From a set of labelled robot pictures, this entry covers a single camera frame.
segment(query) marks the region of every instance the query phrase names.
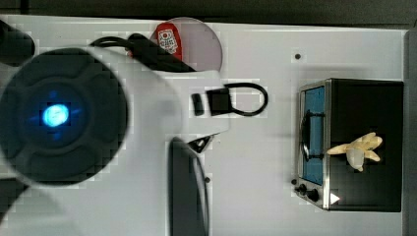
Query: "black handle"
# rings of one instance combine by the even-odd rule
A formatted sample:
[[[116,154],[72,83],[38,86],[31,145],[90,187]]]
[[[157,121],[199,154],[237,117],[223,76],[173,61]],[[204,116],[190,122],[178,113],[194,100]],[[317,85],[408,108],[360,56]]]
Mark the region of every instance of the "black handle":
[[[34,54],[34,42],[26,33],[0,21],[0,62],[18,67]]]
[[[312,117],[325,117],[324,113],[313,113],[310,110],[307,110],[304,115],[303,121],[301,122],[301,142],[300,148],[303,153],[303,157],[306,161],[309,161],[312,158],[323,158],[324,155],[310,155],[310,132],[311,132],[311,118]]]

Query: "blue led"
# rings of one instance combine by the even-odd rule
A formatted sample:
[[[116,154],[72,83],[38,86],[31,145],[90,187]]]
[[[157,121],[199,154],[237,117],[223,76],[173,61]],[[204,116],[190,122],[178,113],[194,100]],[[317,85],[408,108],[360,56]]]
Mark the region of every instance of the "blue led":
[[[43,112],[43,123],[49,127],[64,124],[69,117],[68,107],[62,104],[51,105]]]

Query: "black cable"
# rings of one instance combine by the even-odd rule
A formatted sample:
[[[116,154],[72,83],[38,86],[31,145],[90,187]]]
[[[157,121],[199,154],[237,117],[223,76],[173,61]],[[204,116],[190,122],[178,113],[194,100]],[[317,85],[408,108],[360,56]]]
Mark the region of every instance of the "black cable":
[[[260,91],[263,95],[264,95],[264,104],[256,111],[241,111],[238,110],[234,107],[231,108],[231,111],[241,115],[241,116],[256,116],[258,114],[260,114],[261,112],[263,112],[265,110],[265,108],[267,108],[268,105],[268,93],[267,91],[256,84],[252,84],[252,83],[233,83],[233,84],[226,84],[224,85],[226,88],[228,89],[237,89],[237,88],[250,88],[250,89],[256,89],[258,91]]]
[[[90,45],[96,47],[124,47],[132,52],[134,59],[152,70],[176,73],[195,72],[183,61],[139,33],[132,34],[129,39],[106,36],[95,40]]]

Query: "power cord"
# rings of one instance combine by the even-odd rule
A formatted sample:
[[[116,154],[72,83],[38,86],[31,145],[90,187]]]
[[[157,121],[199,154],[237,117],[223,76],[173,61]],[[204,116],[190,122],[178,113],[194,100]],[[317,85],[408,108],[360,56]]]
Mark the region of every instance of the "power cord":
[[[97,47],[124,47],[132,52],[133,58],[152,70],[175,73],[196,72],[192,67],[139,33],[132,34],[128,39],[115,36],[102,37],[95,40],[90,45]],[[224,86],[225,88],[207,91],[212,116],[236,113],[241,116],[251,117],[260,114],[267,108],[268,93],[263,87],[252,83],[233,83]],[[264,104],[256,111],[242,111],[236,109],[231,104],[229,89],[238,88],[257,89],[264,96]]]
[[[224,86],[228,89],[237,89],[237,88],[256,89],[256,90],[260,91],[264,96],[264,104],[256,111],[242,111],[242,110],[239,110],[239,109],[236,109],[236,108],[232,107],[231,112],[236,113],[236,114],[241,115],[241,116],[249,117],[249,116],[256,116],[256,115],[260,114],[261,112],[263,112],[267,108],[268,93],[263,87],[261,87],[259,85],[256,85],[256,84],[252,84],[252,83],[233,83],[233,84],[226,84]]]

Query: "white surface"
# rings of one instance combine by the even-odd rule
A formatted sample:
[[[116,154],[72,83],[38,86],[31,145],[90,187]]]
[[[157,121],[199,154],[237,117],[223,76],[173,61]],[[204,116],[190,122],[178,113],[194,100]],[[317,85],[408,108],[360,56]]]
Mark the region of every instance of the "white surface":
[[[104,35],[127,37],[134,31],[150,36],[157,25],[108,19],[1,19],[31,32],[41,50],[89,43]],[[403,31],[209,25],[223,47],[221,77],[259,83],[270,98],[265,113],[232,119],[230,131],[216,137],[206,151],[212,235],[401,235],[400,212],[322,211],[296,197],[289,182],[294,174],[297,89],[330,77],[402,80]],[[302,55],[299,61],[296,53]],[[0,70],[2,77],[8,73],[5,67]],[[257,94],[239,91],[238,107],[259,105]]]

